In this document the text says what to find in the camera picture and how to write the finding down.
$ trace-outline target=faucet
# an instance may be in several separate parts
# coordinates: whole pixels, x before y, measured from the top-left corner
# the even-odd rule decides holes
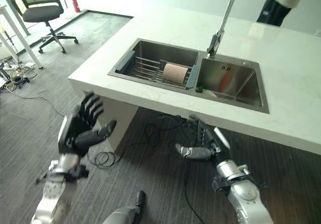
[[[227,19],[229,17],[230,11],[232,9],[234,0],[230,0],[227,7],[226,7],[226,11],[224,14],[224,17],[222,19],[221,25],[219,27],[219,29],[217,30],[217,32],[213,35],[212,40],[211,40],[211,44],[209,46],[209,48],[207,49],[207,57],[208,58],[215,58],[216,52],[219,48],[219,45],[221,43],[222,37],[224,35],[224,28],[227,22]]]

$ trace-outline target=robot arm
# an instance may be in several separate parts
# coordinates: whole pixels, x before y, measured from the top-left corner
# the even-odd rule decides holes
[[[58,136],[60,158],[51,161],[49,170],[42,177],[45,180],[43,197],[31,224],[63,223],[77,189],[77,180],[87,178],[89,174],[86,166],[80,164],[81,158],[90,146],[109,137],[116,126],[116,121],[111,121],[100,130],[92,130],[101,113],[102,103],[91,93],[72,115],[64,118]]]
[[[232,160],[230,145],[221,131],[192,118],[188,123],[196,131],[198,146],[183,147],[176,144],[179,154],[187,160],[213,163],[216,171],[212,187],[216,192],[227,193],[239,223],[273,223],[247,166],[237,166]]]

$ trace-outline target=black pants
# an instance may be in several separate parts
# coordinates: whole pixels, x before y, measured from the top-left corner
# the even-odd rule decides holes
[[[291,8],[286,8],[275,0],[266,0],[257,22],[281,26],[290,10]]]

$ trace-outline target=marble countertop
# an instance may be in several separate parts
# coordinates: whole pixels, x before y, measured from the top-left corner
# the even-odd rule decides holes
[[[321,154],[321,38],[230,18],[218,54],[260,65],[269,114],[107,75],[137,38],[205,51],[222,17],[145,9],[86,60],[74,88]]]

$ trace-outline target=fire extinguisher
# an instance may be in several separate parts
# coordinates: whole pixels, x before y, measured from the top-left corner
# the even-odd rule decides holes
[[[75,12],[80,12],[77,0],[71,0],[71,1],[72,1],[72,4],[74,5]]]

